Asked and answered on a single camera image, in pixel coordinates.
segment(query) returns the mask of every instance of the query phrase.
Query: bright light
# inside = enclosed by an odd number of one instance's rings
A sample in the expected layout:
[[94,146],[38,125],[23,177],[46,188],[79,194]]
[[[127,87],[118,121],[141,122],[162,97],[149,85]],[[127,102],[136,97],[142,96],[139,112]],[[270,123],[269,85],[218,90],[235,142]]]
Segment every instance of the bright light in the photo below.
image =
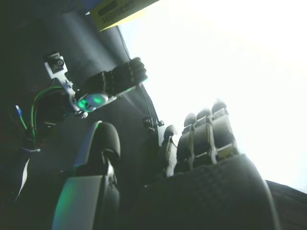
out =
[[228,105],[232,127],[265,179],[307,192],[306,1],[160,0],[121,26],[165,125]]

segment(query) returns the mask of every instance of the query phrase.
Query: green wire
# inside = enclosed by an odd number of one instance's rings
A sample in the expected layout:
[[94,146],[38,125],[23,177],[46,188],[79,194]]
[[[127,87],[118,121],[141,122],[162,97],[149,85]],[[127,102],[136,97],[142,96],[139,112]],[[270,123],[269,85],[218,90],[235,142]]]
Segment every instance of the green wire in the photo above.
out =
[[20,118],[20,121],[21,121],[22,125],[24,126],[25,130],[27,130],[27,126],[25,125],[23,117],[20,116],[19,118]]
[[49,90],[52,90],[52,89],[59,89],[59,88],[62,88],[60,86],[53,86],[53,87],[50,87],[50,88],[47,88],[45,90],[42,90],[41,92],[39,92],[34,100],[33,100],[33,103],[32,103],[32,106],[31,106],[31,128],[32,128],[32,136],[33,136],[33,140],[34,142],[36,142],[36,136],[35,136],[35,128],[34,127],[34,104],[36,103],[36,101],[38,100],[38,98],[43,95],[44,93],[46,93],[47,91]]

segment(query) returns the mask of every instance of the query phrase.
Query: yellow label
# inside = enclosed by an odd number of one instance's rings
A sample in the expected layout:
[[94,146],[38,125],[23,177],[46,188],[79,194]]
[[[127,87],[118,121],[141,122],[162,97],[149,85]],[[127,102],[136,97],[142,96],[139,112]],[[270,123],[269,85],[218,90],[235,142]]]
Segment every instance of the yellow label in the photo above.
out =
[[102,31],[158,0],[104,0],[94,7],[91,16],[99,31]]

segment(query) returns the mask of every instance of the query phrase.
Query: white background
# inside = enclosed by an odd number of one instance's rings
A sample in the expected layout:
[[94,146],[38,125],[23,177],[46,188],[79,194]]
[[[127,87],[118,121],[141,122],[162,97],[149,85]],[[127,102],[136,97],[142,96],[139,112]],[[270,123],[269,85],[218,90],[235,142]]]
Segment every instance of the white background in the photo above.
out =
[[305,0],[160,0],[120,28],[166,126],[181,131],[220,98],[264,179],[307,193],[306,10]]

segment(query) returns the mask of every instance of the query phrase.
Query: yellow box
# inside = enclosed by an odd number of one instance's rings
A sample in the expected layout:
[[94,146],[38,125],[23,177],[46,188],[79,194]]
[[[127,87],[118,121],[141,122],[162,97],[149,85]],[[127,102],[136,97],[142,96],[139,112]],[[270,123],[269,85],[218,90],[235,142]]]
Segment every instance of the yellow box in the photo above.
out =
[[145,7],[159,0],[104,0],[91,10],[99,31],[132,20],[143,14]]

